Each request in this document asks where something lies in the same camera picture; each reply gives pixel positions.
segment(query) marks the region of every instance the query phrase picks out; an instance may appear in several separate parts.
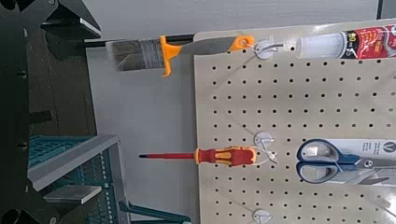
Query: black metal frame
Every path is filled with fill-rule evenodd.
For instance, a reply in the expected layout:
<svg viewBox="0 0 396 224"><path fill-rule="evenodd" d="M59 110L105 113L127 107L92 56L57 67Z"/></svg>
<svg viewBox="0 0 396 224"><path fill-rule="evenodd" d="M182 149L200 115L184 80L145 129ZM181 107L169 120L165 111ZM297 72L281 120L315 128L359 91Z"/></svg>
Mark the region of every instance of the black metal frame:
<svg viewBox="0 0 396 224"><path fill-rule="evenodd" d="M0 84L1 118L6 125L1 134L0 151L0 223L64 223L71 214L61 214L45 202L27 178L29 158L29 86L26 43L29 35L44 22L83 19L100 30L81 0L0 0ZM43 27L60 38L96 38L100 35L80 32L85 27ZM77 209L87 210L84 204ZM80 217L74 223L83 221Z"/></svg>

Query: red and yellow screwdriver handle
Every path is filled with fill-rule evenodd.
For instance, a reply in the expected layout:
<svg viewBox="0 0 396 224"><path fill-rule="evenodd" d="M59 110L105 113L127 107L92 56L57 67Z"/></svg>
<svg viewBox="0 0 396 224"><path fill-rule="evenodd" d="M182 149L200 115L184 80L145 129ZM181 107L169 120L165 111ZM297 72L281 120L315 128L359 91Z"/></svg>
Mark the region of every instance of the red and yellow screwdriver handle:
<svg viewBox="0 0 396 224"><path fill-rule="evenodd" d="M222 163L229 166L250 165L256 162L257 153L253 147L226 147L201 150L194 153L197 164L201 162Z"/></svg>

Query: glue tube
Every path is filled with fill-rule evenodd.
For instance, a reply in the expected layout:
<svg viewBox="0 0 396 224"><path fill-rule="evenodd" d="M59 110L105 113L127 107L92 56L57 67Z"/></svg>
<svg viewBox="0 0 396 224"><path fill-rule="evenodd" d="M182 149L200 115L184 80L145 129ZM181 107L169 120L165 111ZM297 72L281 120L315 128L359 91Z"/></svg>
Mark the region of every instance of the glue tube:
<svg viewBox="0 0 396 224"><path fill-rule="evenodd" d="M396 25L301 37L301 59L375 59L396 57Z"/></svg>

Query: red label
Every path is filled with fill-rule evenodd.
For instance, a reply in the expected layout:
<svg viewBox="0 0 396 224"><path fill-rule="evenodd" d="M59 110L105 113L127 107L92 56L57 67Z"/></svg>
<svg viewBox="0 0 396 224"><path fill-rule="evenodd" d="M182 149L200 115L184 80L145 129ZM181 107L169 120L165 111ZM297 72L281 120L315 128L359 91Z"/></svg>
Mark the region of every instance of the red label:
<svg viewBox="0 0 396 224"><path fill-rule="evenodd" d="M359 41L358 59L390 58L396 56L396 25L371 27L355 30L356 36L349 33L348 43Z"/></svg>

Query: pegboard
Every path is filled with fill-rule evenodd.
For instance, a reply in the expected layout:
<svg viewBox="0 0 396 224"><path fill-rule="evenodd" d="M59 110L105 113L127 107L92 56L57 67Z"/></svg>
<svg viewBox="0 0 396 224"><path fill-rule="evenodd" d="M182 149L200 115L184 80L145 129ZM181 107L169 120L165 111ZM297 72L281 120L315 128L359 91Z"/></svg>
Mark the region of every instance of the pegboard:
<svg viewBox="0 0 396 224"><path fill-rule="evenodd" d="M194 58L198 147L252 145L254 133L267 131L280 161L200 165L201 223L248 224L256 209L273 216L268 223L396 222L396 188L311 185L295 170L297 149L311 138L396 139L396 61L299 60L296 39L391 23L396 20L195 36L254 35L285 44L266 61L250 49Z"/></svg>

